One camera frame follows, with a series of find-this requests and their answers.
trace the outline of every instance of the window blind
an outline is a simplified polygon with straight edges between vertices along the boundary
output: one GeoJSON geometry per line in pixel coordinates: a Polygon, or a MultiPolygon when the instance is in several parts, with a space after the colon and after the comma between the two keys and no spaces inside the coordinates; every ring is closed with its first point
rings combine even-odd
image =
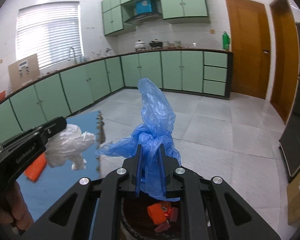
{"type": "Polygon", "coordinates": [[[78,2],[48,3],[19,10],[17,60],[37,54],[39,68],[43,68],[67,60],[70,47],[76,57],[82,56],[79,18],[78,2]]]}

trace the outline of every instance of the green thermos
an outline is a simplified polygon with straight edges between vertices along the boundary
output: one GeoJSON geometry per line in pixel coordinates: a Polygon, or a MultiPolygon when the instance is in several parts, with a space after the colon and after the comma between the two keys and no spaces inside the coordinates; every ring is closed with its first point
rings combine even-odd
{"type": "Polygon", "coordinates": [[[227,32],[224,32],[222,35],[223,49],[229,50],[230,38],[227,32]]]}

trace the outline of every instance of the cardboard box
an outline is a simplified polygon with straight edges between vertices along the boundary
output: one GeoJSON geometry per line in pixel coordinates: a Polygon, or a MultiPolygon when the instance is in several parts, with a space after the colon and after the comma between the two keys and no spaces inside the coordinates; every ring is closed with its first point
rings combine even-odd
{"type": "Polygon", "coordinates": [[[300,172],[287,187],[288,224],[292,225],[300,219],[300,172]]]}
{"type": "Polygon", "coordinates": [[[8,66],[12,91],[16,91],[40,76],[37,54],[8,66]]]}

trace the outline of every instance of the blue box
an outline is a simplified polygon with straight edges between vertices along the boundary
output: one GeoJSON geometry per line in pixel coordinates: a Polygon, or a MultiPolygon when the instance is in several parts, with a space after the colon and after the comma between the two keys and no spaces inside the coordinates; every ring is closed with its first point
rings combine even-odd
{"type": "Polygon", "coordinates": [[[136,14],[158,12],[157,3],[154,0],[142,0],[136,2],[136,14]]]}

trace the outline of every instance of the triangular cutout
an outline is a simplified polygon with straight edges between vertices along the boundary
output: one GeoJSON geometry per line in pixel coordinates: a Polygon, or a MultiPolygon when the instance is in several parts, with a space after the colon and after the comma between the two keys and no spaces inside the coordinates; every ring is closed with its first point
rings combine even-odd
{"type": "Polygon", "coordinates": [[[75,200],[78,194],[73,193],[62,205],[61,207],[50,217],[50,221],[65,227],[70,218],[72,208],[74,206],[75,200]]]}
{"type": "Polygon", "coordinates": [[[246,210],[239,205],[239,203],[229,194],[225,193],[225,198],[236,226],[245,224],[251,221],[251,216],[246,212],[246,210]]]}

